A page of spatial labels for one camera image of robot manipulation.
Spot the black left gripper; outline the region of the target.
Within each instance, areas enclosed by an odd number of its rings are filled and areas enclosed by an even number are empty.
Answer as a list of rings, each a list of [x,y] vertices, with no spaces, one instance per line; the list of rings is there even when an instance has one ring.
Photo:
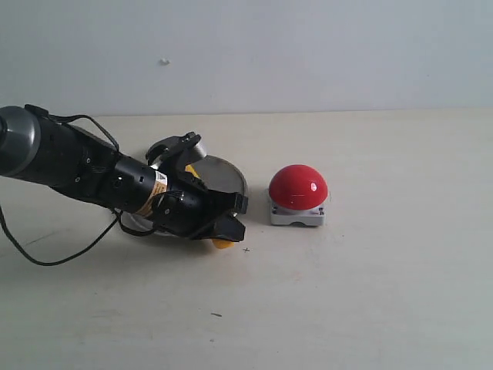
[[[246,227],[231,214],[246,214],[248,197],[239,192],[207,189],[186,166],[188,153],[147,155],[141,163],[124,156],[111,172],[111,204],[120,214],[141,217],[146,229],[134,229],[119,221],[130,235],[151,235],[163,230],[189,235],[190,240],[241,242]],[[220,216],[208,220],[209,216]]]

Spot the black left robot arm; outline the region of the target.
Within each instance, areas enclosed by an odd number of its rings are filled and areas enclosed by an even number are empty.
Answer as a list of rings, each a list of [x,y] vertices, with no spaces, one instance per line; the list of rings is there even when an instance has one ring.
[[[75,126],[77,116],[54,116],[37,106],[1,109],[1,175],[38,183],[74,200],[147,220],[149,233],[190,240],[240,242],[236,218],[248,199],[210,189],[186,167],[205,158],[200,135],[189,132],[154,143],[145,161],[120,152]]]

